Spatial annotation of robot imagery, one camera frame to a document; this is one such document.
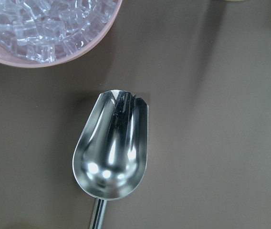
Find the metal ice scoop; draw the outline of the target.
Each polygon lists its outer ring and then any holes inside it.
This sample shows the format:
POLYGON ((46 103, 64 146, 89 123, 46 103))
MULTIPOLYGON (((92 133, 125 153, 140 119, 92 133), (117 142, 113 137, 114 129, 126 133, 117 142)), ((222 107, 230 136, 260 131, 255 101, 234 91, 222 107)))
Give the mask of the metal ice scoop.
POLYGON ((95 198, 89 227, 100 229, 109 201, 131 194, 148 158, 148 105, 123 90, 101 93, 73 153, 73 175, 95 198))

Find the pink bowl of ice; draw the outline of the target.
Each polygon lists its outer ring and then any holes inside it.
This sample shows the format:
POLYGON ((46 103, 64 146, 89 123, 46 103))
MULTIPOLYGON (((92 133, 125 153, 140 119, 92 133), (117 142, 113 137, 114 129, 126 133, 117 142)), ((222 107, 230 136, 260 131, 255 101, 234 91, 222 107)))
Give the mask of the pink bowl of ice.
POLYGON ((0 63, 40 68, 74 60, 108 33, 119 0, 0 0, 0 63))

